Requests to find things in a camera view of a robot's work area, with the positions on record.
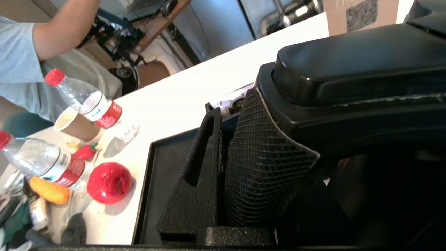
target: wall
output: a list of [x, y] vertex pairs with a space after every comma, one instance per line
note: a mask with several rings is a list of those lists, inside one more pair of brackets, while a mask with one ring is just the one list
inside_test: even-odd
[[209, 60], [253, 41], [237, 0], [193, 0], [190, 5], [209, 39], [209, 54], [206, 38], [190, 6], [173, 23], [189, 41], [200, 61]]

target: black plastic cover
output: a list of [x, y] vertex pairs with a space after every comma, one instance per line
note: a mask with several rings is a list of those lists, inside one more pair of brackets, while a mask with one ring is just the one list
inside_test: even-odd
[[[446, 15], [435, 21], [446, 29]], [[446, 92], [444, 79], [446, 40], [407, 24], [287, 46], [273, 71], [282, 96], [300, 106]]]

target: appliance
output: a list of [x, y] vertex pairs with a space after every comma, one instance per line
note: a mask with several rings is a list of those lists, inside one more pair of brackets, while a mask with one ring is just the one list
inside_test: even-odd
[[156, 17], [165, 0], [134, 0], [127, 7], [124, 17], [130, 22]]

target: cable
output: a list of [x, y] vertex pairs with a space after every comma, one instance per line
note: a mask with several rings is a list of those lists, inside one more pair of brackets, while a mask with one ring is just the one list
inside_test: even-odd
[[[194, 13], [195, 18], [197, 19], [198, 23], [200, 24], [201, 27], [201, 31], [203, 32], [204, 37], [206, 38], [206, 42], [207, 42], [207, 53], [206, 55], [204, 55], [204, 53], [202, 53], [203, 57], [206, 57], [207, 55], [209, 55], [209, 53], [211, 52], [211, 44], [209, 43], [209, 39], [207, 38], [206, 32], [204, 32], [204, 28], [203, 28], [203, 24], [201, 24], [200, 19], [198, 18], [197, 14], [194, 11], [194, 8], [192, 7], [192, 3], [189, 4], [190, 9], [192, 10], [192, 12]], [[186, 39], [186, 41], [192, 45], [197, 51], [200, 51], [197, 49], [197, 47], [189, 40]]]

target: wooden desk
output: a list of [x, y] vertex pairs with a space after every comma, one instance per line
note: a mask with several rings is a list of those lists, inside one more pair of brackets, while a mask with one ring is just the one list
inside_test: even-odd
[[142, 38], [133, 52], [139, 54], [144, 51], [191, 2], [192, 0], [178, 0], [178, 4], [166, 17], [158, 14], [155, 19], [135, 22], [134, 26], [146, 33], [146, 36]]

